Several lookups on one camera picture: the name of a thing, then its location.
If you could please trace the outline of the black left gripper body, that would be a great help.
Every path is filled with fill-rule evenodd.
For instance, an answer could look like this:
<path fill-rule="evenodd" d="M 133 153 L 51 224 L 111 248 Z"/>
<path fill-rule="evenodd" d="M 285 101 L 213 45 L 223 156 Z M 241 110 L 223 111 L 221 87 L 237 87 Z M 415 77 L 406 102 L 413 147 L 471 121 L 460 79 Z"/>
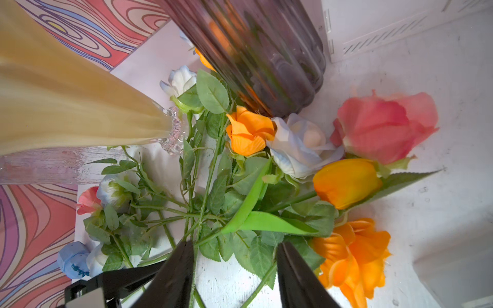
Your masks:
<path fill-rule="evenodd" d="M 64 290 L 60 307 L 121 307 L 122 300 L 145 287 L 165 262 L 103 272 L 88 281 L 79 280 Z"/>

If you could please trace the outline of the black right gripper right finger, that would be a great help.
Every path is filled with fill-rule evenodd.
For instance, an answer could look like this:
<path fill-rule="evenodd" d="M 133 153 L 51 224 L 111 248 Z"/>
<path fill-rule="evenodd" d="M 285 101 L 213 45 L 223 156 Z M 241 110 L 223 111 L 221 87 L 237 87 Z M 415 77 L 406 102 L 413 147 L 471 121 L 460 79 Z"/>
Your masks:
<path fill-rule="evenodd" d="M 340 307 L 289 242 L 278 246 L 277 273 L 283 307 Z"/>

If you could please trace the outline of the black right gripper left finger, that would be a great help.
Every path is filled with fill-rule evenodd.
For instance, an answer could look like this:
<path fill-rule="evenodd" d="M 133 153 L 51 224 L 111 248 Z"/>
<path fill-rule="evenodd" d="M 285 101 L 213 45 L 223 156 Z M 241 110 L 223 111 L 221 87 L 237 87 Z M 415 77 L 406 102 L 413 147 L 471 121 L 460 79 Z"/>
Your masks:
<path fill-rule="evenodd" d="M 193 284 L 193 242 L 180 243 L 134 307 L 188 307 Z"/>

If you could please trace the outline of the yellow tulip flower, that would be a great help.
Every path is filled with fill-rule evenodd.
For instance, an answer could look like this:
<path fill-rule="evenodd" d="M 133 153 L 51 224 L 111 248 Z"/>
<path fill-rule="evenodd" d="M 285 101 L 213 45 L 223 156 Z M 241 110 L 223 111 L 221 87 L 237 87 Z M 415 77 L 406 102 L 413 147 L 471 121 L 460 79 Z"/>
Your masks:
<path fill-rule="evenodd" d="M 238 230 L 284 232 L 296 235 L 315 234 L 317 229 L 291 218 L 281 218 L 266 212 L 254 211 L 261 193 L 267 187 L 263 177 L 272 163 L 268 162 L 233 218 L 220 229 L 222 234 Z M 345 159 L 329 164 L 313 178 L 316 194 L 336 209 L 347 209 L 383 187 L 375 165 L 366 159 Z"/>

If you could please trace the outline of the large pink rose flower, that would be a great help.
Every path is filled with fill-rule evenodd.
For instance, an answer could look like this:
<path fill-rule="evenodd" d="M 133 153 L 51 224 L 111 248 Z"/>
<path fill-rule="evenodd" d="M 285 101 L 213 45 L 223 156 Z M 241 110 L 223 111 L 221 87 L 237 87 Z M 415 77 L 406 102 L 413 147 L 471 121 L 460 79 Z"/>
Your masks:
<path fill-rule="evenodd" d="M 425 92 L 387 97 L 373 92 L 342 104 L 330 140 L 351 154 L 388 165 L 437 132 L 438 121 L 435 101 Z"/>

